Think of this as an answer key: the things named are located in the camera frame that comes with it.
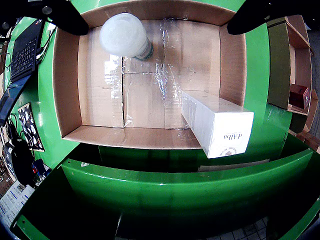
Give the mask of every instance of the green metal frame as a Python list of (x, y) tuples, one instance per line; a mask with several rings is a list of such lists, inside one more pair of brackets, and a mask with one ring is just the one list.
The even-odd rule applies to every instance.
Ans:
[[(210, 236), (204, 228), (208, 227), (205, 224), (208, 219), (209, 229), (221, 233), (269, 216), (268, 225), (275, 226), (278, 237), (293, 240), (320, 209), (317, 200), (320, 155), (289, 135), (281, 156), (283, 158), (256, 166), (202, 173), (154, 173), (93, 164), (81, 166), (81, 161), (68, 158), (26, 202), (11, 230), (13, 233), (22, 230), (28, 237), (42, 236), (48, 226), (47, 231), (63, 227), (75, 234), (79, 223), (73, 226), (71, 222), (78, 221), (79, 216), (74, 215), (74, 210), (66, 213), (71, 204), (75, 211), (95, 206), (103, 213), (102, 218), (109, 216), (116, 223), (120, 215), (126, 216), (123, 225), (132, 224), (135, 219), (143, 223), (144, 228), (153, 229), (148, 222), (166, 219), (177, 232), (185, 226), (189, 231), (202, 228), (203, 235), (197, 237)], [(50, 217), (35, 216), (34, 209), (47, 204), (52, 210)], [(83, 211), (83, 217), (90, 212)], [(145, 217), (148, 217), (147, 222), (143, 221)], [(26, 219), (32, 224), (28, 229), (22, 224)]]

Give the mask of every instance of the open cardboard box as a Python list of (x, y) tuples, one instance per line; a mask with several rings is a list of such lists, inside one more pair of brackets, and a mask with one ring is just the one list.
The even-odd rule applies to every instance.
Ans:
[[(148, 26), (155, 20), (181, 19), (170, 21), (172, 24), (168, 26), (165, 26), (168, 21), (164, 21), (163, 25), (167, 30), (165, 34), (171, 31), (167, 42), (175, 40), (176, 45), (164, 47), (162, 56), (158, 51), (161, 44), (148, 34), (154, 53), (147, 62), (106, 55), (95, 41), (99, 39), (99, 27), (110, 17), (124, 12), (137, 16), (144, 24), (149, 21)], [(189, 0), (126, 1), (83, 13), (91, 29), (88, 36), (79, 37), (58, 29), (53, 52), (53, 93), (62, 138), (139, 149), (201, 148), (192, 131), (185, 129), (181, 122), (179, 98), (171, 98), (170, 94), (179, 95), (183, 90), (194, 90), (190, 88), (198, 86), (199, 90), (243, 106), (247, 80), (246, 40), (244, 34), (228, 34), (226, 23), (234, 14), (222, 7)], [(102, 59), (101, 65), (94, 64), (99, 59)], [(147, 66), (148, 74), (144, 69), (130, 72), (132, 66), (136, 70), (141, 64)], [(161, 77), (166, 84), (164, 89), (176, 89), (176, 92), (166, 91), (168, 95), (164, 98), (155, 97), (152, 77), (156, 78), (161, 71), (153, 64), (166, 73)], [(137, 83), (130, 89), (131, 98), (126, 92), (128, 78)], [(112, 88), (104, 87), (102, 83), (110, 79)], [(136, 118), (143, 116), (141, 125), (125, 126), (129, 100), (138, 111)], [(164, 106), (163, 112), (153, 111), (160, 109), (160, 105)], [(159, 112), (161, 118), (153, 117)], [(106, 122), (106, 119), (116, 119), (116, 122)]]
[(268, 103), (290, 112), (308, 115), (309, 105), (289, 104), (290, 84), (312, 90), (310, 45), (301, 15), (275, 19), (268, 23), (270, 43), (270, 79)]

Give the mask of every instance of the black keyboard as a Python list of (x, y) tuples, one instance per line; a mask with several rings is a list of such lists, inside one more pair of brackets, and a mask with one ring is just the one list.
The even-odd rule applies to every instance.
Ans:
[(15, 82), (36, 70), (37, 49), (45, 21), (35, 20), (14, 41), (11, 59), (11, 82)]
[(35, 37), (25, 45), (24, 49), (12, 55), (11, 78), (32, 69), (37, 51), (36, 42)]

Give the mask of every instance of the white rectangular box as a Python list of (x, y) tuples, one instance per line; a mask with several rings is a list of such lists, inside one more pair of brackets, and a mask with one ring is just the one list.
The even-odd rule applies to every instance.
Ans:
[(246, 151), (253, 112), (204, 91), (183, 91), (181, 113), (209, 159)]

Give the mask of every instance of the green machine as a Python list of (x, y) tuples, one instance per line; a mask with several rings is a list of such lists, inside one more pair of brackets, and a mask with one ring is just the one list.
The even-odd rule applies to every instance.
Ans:
[[(74, 0), (72, 4), (83, 13), (116, 2)], [(233, 11), (243, 3), (201, 2)], [(15, 38), (32, 21), (25, 17), (14, 29), (9, 53)], [(31, 103), (45, 148), (36, 158), (53, 171), (21, 209), (11, 231), (21, 239), (200, 239), (268, 217), (268, 238), (296, 239), (320, 209), (320, 156), (288, 134), (291, 112), (267, 104), (267, 25), (246, 33), (245, 38), (244, 107), (254, 112), (254, 122), (246, 153), (223, 159), (207, 159), (202, 150), (112, 148), (61, 139), (55, 117), (51, 41), (37, 81), (26, 87), (13, 113)], [(48, 34), (43, 34), (42, 43), (47, 39)], [(6, 70), (6, 81), (9, 76)], [(267, 159), (254, 166), (198, 172), (200, 166)]]

